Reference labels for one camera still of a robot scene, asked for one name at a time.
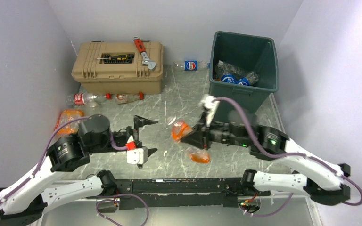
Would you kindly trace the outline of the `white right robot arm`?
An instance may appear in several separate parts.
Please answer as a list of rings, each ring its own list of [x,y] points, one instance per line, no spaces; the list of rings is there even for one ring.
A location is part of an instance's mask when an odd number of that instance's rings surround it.
[[[250,147],[249,153],[255,158],[280,163],[295,170],[294,174],[245,170],[239,189],[246,195],[283,191],[305,195],[314,202],[328,206],[347,203],[350,199],[351,189],[343,182],[343,177],[350,175],[349,165],[323,161],[275,128],[256,126],[251,130],[267,154],[254,145],[242,124],[213,122],[208,127],[198,123],[180,141],[205,150],[210,148],[211,143]]]

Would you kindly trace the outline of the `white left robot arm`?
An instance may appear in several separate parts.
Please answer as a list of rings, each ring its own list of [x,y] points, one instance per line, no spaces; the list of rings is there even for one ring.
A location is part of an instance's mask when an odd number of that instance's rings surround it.
[[[83,198],[132,197],[132,183],[116,181],[109,170],[61,187],[51,185],[65,174],[90,162],[96,153],[126,152],[129,164],[142,168],[154,149],[148,149],[139,141],[139,129],[155,124],[140,116],[134,116],[133,127],[125,131],[111,132],[107,117],[96,114],[79,118],[76,133],[49,141],[38,163],[17,182],[0,188],[0,226],[26,226],[49,211]]]

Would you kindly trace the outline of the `dark green plastic bin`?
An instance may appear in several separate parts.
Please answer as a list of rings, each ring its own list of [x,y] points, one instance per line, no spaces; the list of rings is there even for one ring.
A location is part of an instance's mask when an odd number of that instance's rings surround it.
[[[254,71],[258,82],[252,86],[226,83],[215,72],[219,61],[248,72]],[[217,31],[211,50],[208,93],[234,99],[246,114],[254,114],[271,93],[279,89],[276,45],[268,37]]]

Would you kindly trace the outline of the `blue Pocari bottle white cap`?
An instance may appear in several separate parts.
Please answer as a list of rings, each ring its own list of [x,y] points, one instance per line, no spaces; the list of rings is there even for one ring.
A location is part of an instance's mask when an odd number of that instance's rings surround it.
[[[221,77],[221,81],[225,83],[237,84],[238,80],[236,77],[231,73],[226,73]]]

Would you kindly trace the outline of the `tall clear bottle white cap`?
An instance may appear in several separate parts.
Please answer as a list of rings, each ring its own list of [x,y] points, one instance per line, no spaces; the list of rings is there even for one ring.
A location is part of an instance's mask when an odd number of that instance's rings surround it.
[[[215,66],[214,70],[217,77],[223,76],[225,74],[231,74],[238,81],[242,78],[246,78],[250,84],[254,84],[259,81],[259,75],[254,71],[248,71],[241,67],[235,66],[224,61],[219,61]]]

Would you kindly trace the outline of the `clear bottle orange label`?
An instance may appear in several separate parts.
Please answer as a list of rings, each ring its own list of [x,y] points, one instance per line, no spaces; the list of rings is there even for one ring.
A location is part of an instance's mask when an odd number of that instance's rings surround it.
[[[184,119],[170,116],[166,119],[166,125],[170,131],[171,138],[179,144],[189,147],[185,150],[188,157],[196,163],[208,164],[211,160],[209,153],[203,144],[202,134],[192,128]]]

